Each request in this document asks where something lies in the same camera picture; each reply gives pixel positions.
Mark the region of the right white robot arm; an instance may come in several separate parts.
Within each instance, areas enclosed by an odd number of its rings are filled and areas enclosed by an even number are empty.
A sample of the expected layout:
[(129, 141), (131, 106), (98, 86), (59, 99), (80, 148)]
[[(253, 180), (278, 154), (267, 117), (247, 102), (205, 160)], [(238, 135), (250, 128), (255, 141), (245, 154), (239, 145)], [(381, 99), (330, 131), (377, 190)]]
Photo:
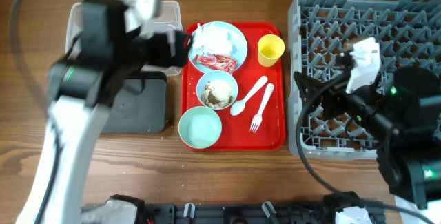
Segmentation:
[(434, 73), (399, 68), (384, 94), (377, 83), (346, 91), (348, 74), (321, 82), (295, 72), (294, 80), (304, 101), (300, 120), (317, 107), (324, 119), (348, 114), (378, 142), (378, 169), (391, 194), (421, 210), (440, 199), (440, 80)]

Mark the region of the red snack wrapper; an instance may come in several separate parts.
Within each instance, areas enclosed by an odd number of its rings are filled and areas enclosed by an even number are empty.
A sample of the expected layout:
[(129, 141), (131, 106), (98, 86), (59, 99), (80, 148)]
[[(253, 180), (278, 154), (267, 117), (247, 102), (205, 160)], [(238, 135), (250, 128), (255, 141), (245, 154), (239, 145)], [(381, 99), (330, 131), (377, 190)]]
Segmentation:
[(235, 58), (211, 54), (211, 55), (196, 55), (193, 60), (194, 63), (201, 64), (212, 70), (220, 70), (228, 74), (232, 74), (236, 68), (237, 60)]

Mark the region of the clear plastic waste bin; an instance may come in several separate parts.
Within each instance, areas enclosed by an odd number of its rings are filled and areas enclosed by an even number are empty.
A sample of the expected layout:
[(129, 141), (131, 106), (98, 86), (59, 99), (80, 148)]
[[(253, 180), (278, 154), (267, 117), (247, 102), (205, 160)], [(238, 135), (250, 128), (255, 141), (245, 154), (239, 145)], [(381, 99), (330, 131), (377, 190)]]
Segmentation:
[[(169, 44), (174, 42), (174, 32), (182, 31), (183, 26), (181, 23), (181, 11), (177, 1), (166, 0), (162, 1), (161, 16), (152, 21), (155, 33), (165, 33), (167, 35)], [(75, 3), (70, 11), (68, 20), (65, 51), (67, 52), (72, 45), (73, 38), (82, 31), (82, 7), (81, 3)], [(142, 71), (161, 71), (165, 73), (167, 77), (176, 77), (181, 74), (182, 68), (171, 66), (168, 68), (158, 67), (153, 65), (145, 65)]]

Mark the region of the mint green bowl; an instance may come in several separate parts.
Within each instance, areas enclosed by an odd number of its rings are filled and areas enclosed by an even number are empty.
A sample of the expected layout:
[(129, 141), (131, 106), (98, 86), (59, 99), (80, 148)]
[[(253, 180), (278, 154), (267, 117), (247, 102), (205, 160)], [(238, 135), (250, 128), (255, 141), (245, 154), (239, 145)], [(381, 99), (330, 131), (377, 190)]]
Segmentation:
[(200, 150), (217, 142), (222, 132), (219, 115), (204, 106), (187, 110), (178, 123), (179, 136), (187, 146)]

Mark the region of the blue bowl with rice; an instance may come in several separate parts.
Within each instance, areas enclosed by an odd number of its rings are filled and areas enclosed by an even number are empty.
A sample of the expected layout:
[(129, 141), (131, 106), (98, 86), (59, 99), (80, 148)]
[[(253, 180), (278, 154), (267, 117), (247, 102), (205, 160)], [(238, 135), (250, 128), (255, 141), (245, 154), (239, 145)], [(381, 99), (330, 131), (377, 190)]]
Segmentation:
[(228, 108), (238, 96), (238, 84), (235, 78), (223, 71), (205, 73), (196, 84), (198, 100), (213, 110)]

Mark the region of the white napkin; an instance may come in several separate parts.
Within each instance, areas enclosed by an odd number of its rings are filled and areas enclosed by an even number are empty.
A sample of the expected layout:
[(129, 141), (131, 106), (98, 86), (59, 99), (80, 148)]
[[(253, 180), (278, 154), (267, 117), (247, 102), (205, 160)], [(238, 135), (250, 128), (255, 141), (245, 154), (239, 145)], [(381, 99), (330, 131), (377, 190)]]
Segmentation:
[(229, 40), (229, 32), (225, 28), (210, 23), (203, 26), (198, 24), (192, 36), (192, 48), (197, 52), (227, 56), (232, 52), (233, 46)]

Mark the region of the white plastic fork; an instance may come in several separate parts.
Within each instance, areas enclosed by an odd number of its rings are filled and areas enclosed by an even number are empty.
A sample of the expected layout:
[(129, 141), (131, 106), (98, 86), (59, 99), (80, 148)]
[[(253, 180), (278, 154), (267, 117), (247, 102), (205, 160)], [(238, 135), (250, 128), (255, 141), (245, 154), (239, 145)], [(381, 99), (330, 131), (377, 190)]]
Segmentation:
[(252, 122), (251, 122), (251, 126), (250, 126), (250, 131), (252, 132), (257, 132), (257, 130), (260, 127), (260, 124), (263, 121), (263, 111), (266, 108), (266, 105), (269, 101), (269, 98), (271, 97), (272, 93), (274, 91), (274, 84), (272, 83), (268, 83), (266, 88), (265, 88), (265, 92), (262, 98), (262, 101), (260, 103), (260, 107), (258, 109), (258, 112), (254, 115)]

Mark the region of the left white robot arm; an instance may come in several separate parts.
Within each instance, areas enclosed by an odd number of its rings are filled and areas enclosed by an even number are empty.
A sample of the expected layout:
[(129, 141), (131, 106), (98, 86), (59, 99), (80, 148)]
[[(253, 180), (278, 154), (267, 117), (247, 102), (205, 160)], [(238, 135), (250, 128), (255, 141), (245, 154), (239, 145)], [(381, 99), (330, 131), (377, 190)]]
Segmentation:
[(162, 0), (83, 0), (72, 12), (65, 54), (48, 74), (45, 140), (19, 223), (143, 223), (145, 203), (114, 195), (83, 211), (83, 191), (101, 134), (165, 127), (166, 68), (187, 63), (191, 37), (166, 30)]

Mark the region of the red serving tray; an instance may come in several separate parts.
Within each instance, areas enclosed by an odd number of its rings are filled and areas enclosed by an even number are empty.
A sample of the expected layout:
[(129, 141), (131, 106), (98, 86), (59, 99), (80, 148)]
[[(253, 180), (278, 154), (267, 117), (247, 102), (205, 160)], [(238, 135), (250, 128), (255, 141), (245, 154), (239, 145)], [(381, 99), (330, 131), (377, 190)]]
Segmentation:
[(280, 61), (270, 68), (263, 67), (258, 62), (258, 41), (266, 34), (279, 35), (278, 29), (268, 22), (233, 22), (244, 35), (247, 42), (247, 52), (243, 56), (240, 48), (233, 53), (237, 60), (237, 69), (233, 77), (238, 83), (238, 98), (245, 97), (247, 92), (261, 76), (266, 76), (268, 82), (274, 84), (274, 91), (263, 111), (263, 121), (258, 130), (249, 130), (252, 117), (258, 111), (264, 89), (260, 89), (246, 103), (245, 110), (238, 116), (232, 116), (229, 109), (219, 110), (218, 115), (223, 130), (219, 140), (208, 151), (270, 151), (276, 150), (285, 142), (285, 97), (283, 86), (283, 67)]

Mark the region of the yellow plastic cup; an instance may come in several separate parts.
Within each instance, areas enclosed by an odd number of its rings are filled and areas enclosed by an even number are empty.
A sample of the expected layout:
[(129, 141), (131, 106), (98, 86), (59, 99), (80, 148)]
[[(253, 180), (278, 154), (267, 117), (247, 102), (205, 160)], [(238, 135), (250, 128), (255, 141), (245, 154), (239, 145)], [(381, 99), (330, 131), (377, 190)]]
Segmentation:
[(275, 34), (266, 34), (258, 41), (258, 62), (264, 67), (272, 67), (285, 51), (283, 40)]

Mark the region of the light blue plate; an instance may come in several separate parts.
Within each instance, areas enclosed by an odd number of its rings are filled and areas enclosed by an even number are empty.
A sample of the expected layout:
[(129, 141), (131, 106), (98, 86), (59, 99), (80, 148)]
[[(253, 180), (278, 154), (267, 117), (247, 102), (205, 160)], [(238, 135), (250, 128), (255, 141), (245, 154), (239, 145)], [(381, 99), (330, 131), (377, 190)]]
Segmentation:
[[(237, 60), (235, 70), (239, 69), (239, 67), (242, 66), (242, 64), (244, 64), (246, 57), (247, 57), (247, 52), (248, 52), (248, 44), (247, 44), (247, 40), (245, 38), (245, 35), (236, 26), (234, 26), (230, 23), (226, 23), (223, 21), (213, 21), (213, 22), (209, 22), (209, 23), (214, 24), (217, 27), (225, 28), (228, 30), (229, 40), (231, 41), (232, 46), (233, 46), (232, 52), (230, 53), (229, 57), (235, 58), (235, 60)], [(192, 63), (192, 65), (197, 70), (201, 71), (202, 73), (207, 73), (207, 72), (213, 71), (212, 69), (209, 69), (201, 64), (194, 63), (193, 60), (196, 55), (207, 56), (210, 54), (197, 52), (191, 47), (189, 50), (189, 60)]]

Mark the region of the grey dishwasher rack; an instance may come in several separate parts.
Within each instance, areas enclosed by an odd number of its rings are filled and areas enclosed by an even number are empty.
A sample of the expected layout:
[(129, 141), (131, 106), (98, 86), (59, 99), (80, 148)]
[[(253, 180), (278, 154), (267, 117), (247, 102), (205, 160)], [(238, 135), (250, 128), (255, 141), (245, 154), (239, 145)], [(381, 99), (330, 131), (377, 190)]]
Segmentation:
[[(369, 36), (380, 44), (379, 93), (391, 87), (402, 66), (440, 73), (440, 0), (293, 0), (288, 12), (291, 71), (319, 81), (340, 74), (336, 57), (350, 39)], [(314, 159), (374, 159), (372, 135), (348, 114), (324, 120), (317, 108), (296, 135), (303, 100), (291, 86), (289, 151)]]

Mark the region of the black waste tray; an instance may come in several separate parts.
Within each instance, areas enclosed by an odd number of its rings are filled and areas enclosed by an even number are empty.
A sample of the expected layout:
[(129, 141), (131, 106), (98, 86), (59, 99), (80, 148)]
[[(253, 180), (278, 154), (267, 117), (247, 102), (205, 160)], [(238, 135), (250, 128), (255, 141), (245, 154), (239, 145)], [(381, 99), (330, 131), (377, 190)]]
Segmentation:
[(115, 96), (104, 134), (156, 134), (165, 128), (167, 76), (141, 71), (124, 80)]

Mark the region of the white plastic spoon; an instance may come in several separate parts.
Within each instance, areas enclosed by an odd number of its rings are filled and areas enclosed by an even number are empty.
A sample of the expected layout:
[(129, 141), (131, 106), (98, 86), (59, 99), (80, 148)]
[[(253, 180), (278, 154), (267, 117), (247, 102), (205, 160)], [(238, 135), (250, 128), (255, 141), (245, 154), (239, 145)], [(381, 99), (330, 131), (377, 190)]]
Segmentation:
[(234, 104), (230, 108), (230, 114), (232, 116), (239, 115), (245, 109), (248, 100), (250, 100), (255, 95), (255, 93), (257, 93), (257, 91), (259, 91), (264, 86), (264, 84), (266, 84), (266, 82), (268, 82), (267, 76), (261, 76), (242, 100), (234, 102)]

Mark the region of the rice and food scraps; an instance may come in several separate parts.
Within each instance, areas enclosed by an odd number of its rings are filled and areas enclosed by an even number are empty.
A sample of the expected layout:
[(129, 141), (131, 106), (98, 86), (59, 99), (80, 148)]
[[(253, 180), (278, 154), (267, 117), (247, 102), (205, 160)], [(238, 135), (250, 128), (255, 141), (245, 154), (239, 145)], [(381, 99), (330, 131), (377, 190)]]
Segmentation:
[(211, 109), (226, 108), (233, 100), (232, 87), (224, 80), (209, 81), (203, 88), (202, 102)]

